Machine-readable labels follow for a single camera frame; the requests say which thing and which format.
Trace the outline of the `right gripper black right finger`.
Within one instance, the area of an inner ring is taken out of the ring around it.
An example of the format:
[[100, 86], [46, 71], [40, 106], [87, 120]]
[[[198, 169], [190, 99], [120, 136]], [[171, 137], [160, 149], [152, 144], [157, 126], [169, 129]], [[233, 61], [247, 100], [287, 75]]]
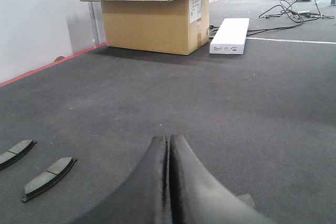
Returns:
[[273, 223], [226, 189], [200, 162], [182, 134], [170, 138], [173, 223]]

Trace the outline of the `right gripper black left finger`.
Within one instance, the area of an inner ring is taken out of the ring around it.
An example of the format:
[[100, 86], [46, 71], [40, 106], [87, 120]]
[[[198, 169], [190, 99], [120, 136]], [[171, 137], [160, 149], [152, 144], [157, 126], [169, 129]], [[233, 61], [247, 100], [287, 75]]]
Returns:
[[103, 202], [72, 223], [162, 223], [168, 140], [155, 136], [136, 168]]

